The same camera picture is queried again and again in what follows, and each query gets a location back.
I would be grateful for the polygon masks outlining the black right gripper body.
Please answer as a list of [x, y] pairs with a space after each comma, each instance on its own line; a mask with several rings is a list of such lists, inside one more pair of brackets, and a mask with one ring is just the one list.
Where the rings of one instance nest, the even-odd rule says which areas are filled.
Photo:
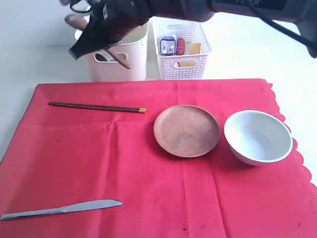
[[119, 43], [152, 17], [146, 0], [96, 0], [91, 10], [87, 32], [91, 41], [100, 45]]

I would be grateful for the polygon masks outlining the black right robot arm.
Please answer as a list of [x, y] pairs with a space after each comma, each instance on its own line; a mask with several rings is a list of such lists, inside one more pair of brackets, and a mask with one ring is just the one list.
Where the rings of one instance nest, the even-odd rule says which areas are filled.
[[89, 0], [90, 21], [69, 49], [78, 59], [108, 49], [153, 16], [205, 22], [217, 12], [258, 17], [317, 56], [315, 0]]

